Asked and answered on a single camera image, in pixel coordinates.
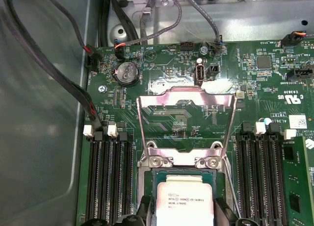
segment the black dimm slot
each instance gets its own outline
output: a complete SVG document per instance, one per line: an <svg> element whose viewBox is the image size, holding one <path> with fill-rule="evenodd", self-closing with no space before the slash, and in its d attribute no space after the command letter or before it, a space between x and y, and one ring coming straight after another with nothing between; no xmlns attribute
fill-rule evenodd
<svg viewBox="0 0 314 226"><path fill-rule="evenodd" d="M123 167L123 190L122 190L122 215L131 214L132 201L132 165L133 154L131 143L124 143L124 167Z"/></svg>
<svg viewBox="0 0 314 226"><path fill-rule="evenodd" d="M97 164L96 164L96 192L95 192L95 211L94 211L94 217L95 219L99 219L100 217L100 199L102 197L102 152L103 152L103 144L102 142L97 142L97 149L98 149L98 155L97 155Z"/></svg>
<svg viewBox="0 0 314 226"><path fill-rule="evenodd" d="M110 188L110 225L116 223L119 217L120 209L120 186L121 186L121 147L117 142L111 142L112 151L112 170L111 170L111 188Z"/></svg>
<svg viewBox="0 0 314 226"><path fill-rule="evenodd" d="M91 190L92 190L92 201L91 201L91 218L97 218L97 212L96 212L96 203L97 203L97 168L98 168L98 157L99 157L99 146L98 142L94 142L94 162L93 162L93 169L92 169L92 185L91 185Z"/></svg>
<svg viewBox="0 0 314 226"><path fill-rule="evenodd" d="M248 142L242 142L242 155L243 155L243 176L244 176L244 195L245 195L245 218L251 218L251 178L250 178L250 157L247 147Z"/></svg>
<svg viewBox="0 0 314 226"><path fill-rule="evenodd" d="M102 214L102 200L103 200L103 188L104 188L104 143L99 142L99 161L98 161L98 183L97 183L97 198L98 198L98 207L97 207L97 219L101 218Z"/></svg>
<svg viewBox="0 0 314 226"><path fill-rule="evenodd" d="M262 142L262 151L264 163L264 176L265 176L265 188L266 188L266 211L267 211L267 220L270 225L273 225L274 213L273 213L273 200L271 195L271 172L270 172L270 152L269 145L267 141Z"/></svg>
<svg viewBox="0 0 314 226"><path fill-rule="evenodd" d="M93 209L92 206L92 179L93 179L93 164L95 162L94 160L94 143L90 143L90 154L89 154L89 168L88 168L88 182L87 182L87 199L86 199L86 220L91 219L91 212Z"/></svg>
<svg viewBox="0 0 314 226"><path fill-rule="evenodd" d="M276 162L276 150L274 142L269 142L268 145L268 152L269 152L269 170L270 170L270 187L271 187L271 195L272 195L272 202L273 202L273 216L276 220L274 225L278 225L278 220L281 218L281 211L280 211L280 202L278 197L280 193L278 191L279 184L278 184L278 171L277 171L277 162Z"/></svg>
<svg viewBox="0 0 314 226"><path fill-rule="evenodd" d="M259 209L259 190L258 190L258 157L256 158L255 142L251 141L248 143L249 154L250 154L250 170L251 170L251 191L252 191L252 207L253 217L256 222L260 220L260 209Z"/></svg>
<svg viewBox="0 0 314 226"><path fill-rule="evenodd" d="M278 174L278 184L279 184L279 193L280 193L280 207L281 207L281 223L283 226L288 226L288 213L287 213L287 205L286 205L286 191L285 191L285 183L284 183L284 175L283 175L283 164L282 164L282 147L281 143L275 141L275 150L276 150L276 163L277 163L277 174Z"/></svg>
<svg viewBox="0 0 314 226"><path fill-rule="evenodd" d="M106 220L107 218L107 199L109 194L109 160L110 159L110 147L108 142L103 143L103 158L102 158L102 179L103 179L103 188L102 198L100 200L100 218Z"/></svg>
<svg viewBox="0 0 314 226"><path fill-rule="evenodd" d="M257 222L260 223L261 226L264 225L265 219L266 219L266 213L265 213L265 205L264 205L264 197L263 197L263 185L264 185L264 177L263 177L263 162L261 158L261 149L260 149L260 141L254 143L254 152L253 157L256 163L256 190L258 199L257 199L257 207L259 212L259 218L257 218Z"/></svg>
<svg viewBox="0 0 314 226"><path fill-rule="evenodd" d="M244 193L244 175L243 175L243 155L242 155L242 142L237 142L236 159L237 159L237 177L238 177L238 194L239 194L239 207L241 215L246 215L245 211L245 193Z"/></svg>
<svg viewBox="0 0 314 226"><path fill-rule="evenodd" d="M263 225L269 225L268 224L268 212L269 212L269 190L268 190L268 185L267 185L267 165L268 162L265 159L266 153L265 153L265 145L264 141L259 141L259 148L261 152L261 158L262 158L262 189L263 192L263 204L264 204L264 217L262 218Z"/></svg>

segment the white sticker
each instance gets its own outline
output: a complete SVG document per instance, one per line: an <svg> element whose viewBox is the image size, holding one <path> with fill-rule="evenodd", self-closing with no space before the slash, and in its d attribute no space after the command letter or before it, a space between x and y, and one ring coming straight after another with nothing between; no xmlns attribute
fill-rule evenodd
<svg viewBox="0 0 314 226"><path fill-rule="evenodd" d="M307 139L305 141L305 146L308 148L308 149L312 149L314 148L314 141L312 139Z"/></svg>
<svg viewBox="0 0 314 226"><path fill-rule="evenodd" d="M290 129L307 129L305 115L289 115Z"/></svg>

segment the motherboard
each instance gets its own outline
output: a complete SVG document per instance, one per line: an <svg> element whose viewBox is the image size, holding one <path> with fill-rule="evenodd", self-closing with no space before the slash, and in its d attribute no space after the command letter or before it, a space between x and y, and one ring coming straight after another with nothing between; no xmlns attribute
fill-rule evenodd
<svg viewBox="0 0 314 226"><path fill-rule="evenodd" d="M231 208L234 188L242 218L261 226L314 225L314 40L229 42L219 55L206 42L129 46L122 58L97 50L87 90L104 132L83 141L78 226L135 214L178 173L201 175ZM216 159L152 159L144 171L146 146L177 156L223 147L232 187Z"/></svg>

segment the gray cable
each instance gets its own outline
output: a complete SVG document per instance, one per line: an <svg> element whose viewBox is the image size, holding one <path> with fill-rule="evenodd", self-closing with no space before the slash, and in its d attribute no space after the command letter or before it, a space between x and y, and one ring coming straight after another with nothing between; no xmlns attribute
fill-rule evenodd
<svg viewBox="0 0 314 226"><path fill-rule="evenodd" d="M156 3L156 0L148 0L148 2L146 4L146 8L153 8L155 3ZM139 22L139 30L140 30L141 38L144 38L147 36L146 29L145 29L144 14L142 14L142 17L141 17L140 22ZM142 44L148 45L147 40L143 41Z"/></svg>
<svg viewBox="0 0 314 226"><path fill-rule="evenodd" d="M224 162L225 164L225 170L226 170L226 174L227 174L227 178L228 178L228 182L230 184L230 189L231 189L231 193L232 193L232 197L234 199L234 204L235 204L235 210L237 212L237 215L239 218L241 218L241 211L240 211L240 208L239 208L239 204L237 202L237 199L236 199L236 193L235 193L235 188L234 188L234 185L232 184L232 178L231 178L231 173L230 173L230 170L229 170L229 165L228 165L228 157L226 155L226 157L223 157L222 158L222 161Z"/></svg>
<svg viewBox="0 0 314 226"><path fill-rule="evenodd" d="M211 16L205 12L205 10L203 10L194 0L187 0L198 12L200 12L201 15L203 15L203 17L207 20L207 22L209 23L209 25L211 26L211 28L214 30L215 33L215 37L216 37L216 41L219 42L219 31L218 28L215 24L215 22L213 21L213 19L211 18Z"/></svg>
<svg viewBox="0 0 314 226"><path fill-rule="evenodd" d="M174 24L172 24L171 26L168 26L168 27L166 27L166 28L164 28L164 29L162 29L162 30L160 30L160 31L158 31L158 32L155 32L155 33L153 33L152 35L149 35L149 36L140 38L140 39L138 39L138 40L128 41L128 42L126 42L125 45L126 45L126 46L131 46L131 45L134 45L134 44L143 42L143 41L147 41L147 40L149 40L149 39L158 37L158 36L160 36L161 34L163 34L163 33L167 32L167 31L169 31L169 30L175 28L175 27L179 24L179 22L180 22L180 20L181 20L181 17L182 17L182 9L181 9L180 3L179 3L177 0L172 0L172 1L173 1L173 3L177 6L177 8L178 8L178 10L179 10L178 18L177 18L177 20L176 20L176 22L175 22Z"/></svg>

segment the green circuit board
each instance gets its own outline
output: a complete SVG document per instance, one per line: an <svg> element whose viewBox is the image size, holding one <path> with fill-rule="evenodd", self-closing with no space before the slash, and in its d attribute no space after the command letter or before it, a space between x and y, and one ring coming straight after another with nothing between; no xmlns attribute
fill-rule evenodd
<svg viewBox="0 0 314 226"><path fill-rule="evenodd" d="M194 50L191 51L181 51L180 44L125 47L126 61L133 62L140 70L139 81L131 87L122 87L112 76L113 69L122 63L116 58L113 48L98 49L104 55L104 59L96 70L89 73L87 90L101 120L123 123L118 127L118 132L127 132L132 136L131 146L134 155L131 213L137 210L136 163L143 152L136 98L143 95L161 95L173 86L194 86L194 70L198 58L203 60L205 68L218 65L220 69L214 81L203 82L202 88L207 93L236 94L238 97L227 151L236 191L236 134L240 132L243 121L254 125L257 121L269 118L273 123L280 125L281 132L285 129L296 129L297 136L304 137L298 139L298 142L304 142L307 148L305 151L303 148L298 149L300 151L297 152L304 161L301 163L303 171L298 168L293 170L296 165L287 163L284 163L284 167L296 176L303 175L300 177L302 181L294 183L294 194L300 199L312 197L314 80L287 81L286 73L305 64L314 64L314 40L306 40L296 47L285 49L280 47L278 40L229 42L223 44L221 57L200 54L199 48L202 45L195 44ZM101 85L107 87L106 93L99 93L98 88ZM180 151L208 148L213 141L223 141L230 112L229 108L221 105L196 106L186 100L178 101L174 106L150 106L142 111L146 140L155 141L160 148L177 148ZM90 147L90 142L84 140L77 225L86 220ZM302 191L296 193L298 185L302 186L300 188ZM310 192L306 190L307 186L312 187ZM312 212L312 204L311 200L300 208L307 208ZM304 224L303 220L313 222L312 215L308 215L308 219L295 220L295 212L290 209L288 217L291 225L311 225Z"/></svg>

